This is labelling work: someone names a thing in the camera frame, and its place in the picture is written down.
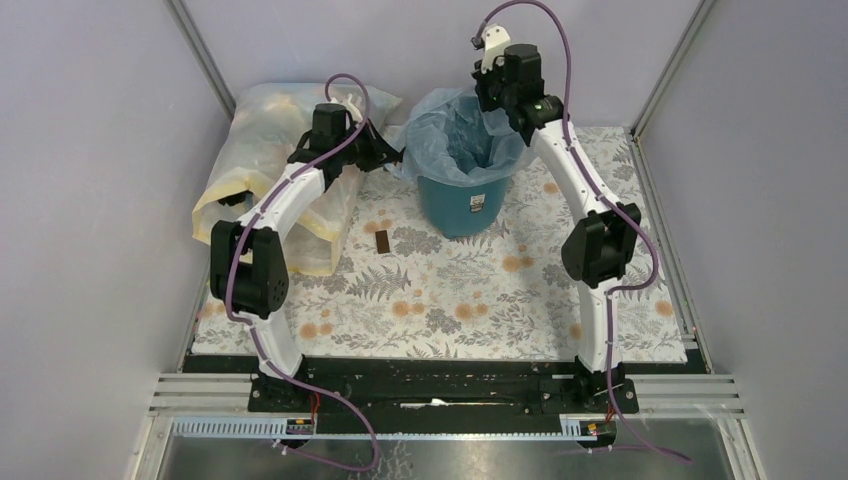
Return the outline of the light blue plastic trash bag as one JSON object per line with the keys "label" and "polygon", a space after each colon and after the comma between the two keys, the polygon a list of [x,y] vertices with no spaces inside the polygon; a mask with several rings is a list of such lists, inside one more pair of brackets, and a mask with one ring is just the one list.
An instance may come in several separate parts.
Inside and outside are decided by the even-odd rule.
{"label": "light blue plastic trash bag", "polygon": [[505,111],[482,111],[472,87],[436,88],[425,95],[392,146],[403,153],[401,162],[387,167],[397,178],[456,187],[507,178],[535,159]]}

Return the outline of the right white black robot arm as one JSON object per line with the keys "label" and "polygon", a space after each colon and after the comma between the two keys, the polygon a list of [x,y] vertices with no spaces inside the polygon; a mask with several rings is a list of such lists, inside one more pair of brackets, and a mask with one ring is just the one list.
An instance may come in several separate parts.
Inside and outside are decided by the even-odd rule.
{"label": "right white black robot arm", "polygon": [[573,386],[575,402],[597,412],[613,398],[600,373],[618,367],[609,292],[622,284],[632,260],[641,212],[603,185],[577,139],[563,102],[545,92],[536,46],[477,44],[482,57],[472,77],[483,111],[503,111],[510,127],[553,176],[574,227],[561,248],[566,273],[577,284],[583,337],[577,359],[586,377]]}

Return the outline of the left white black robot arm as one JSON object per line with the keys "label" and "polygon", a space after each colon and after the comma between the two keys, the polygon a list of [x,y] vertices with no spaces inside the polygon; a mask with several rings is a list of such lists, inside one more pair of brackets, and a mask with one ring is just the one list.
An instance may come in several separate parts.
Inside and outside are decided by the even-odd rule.
{"label": "left white black robot arm", "polygon": [[272,398],[285,410],[304,407],[311,387],[296,375],[304,356],[283,310],[289,290],[284,240],[345,168],[370,172],[401,158],[368,117],[356,120],[340,104],[320,103],[270,191],[238,219],[220,220],[211,230],[211,293],[228,318],[246,328],[261,372],[277,378]]}

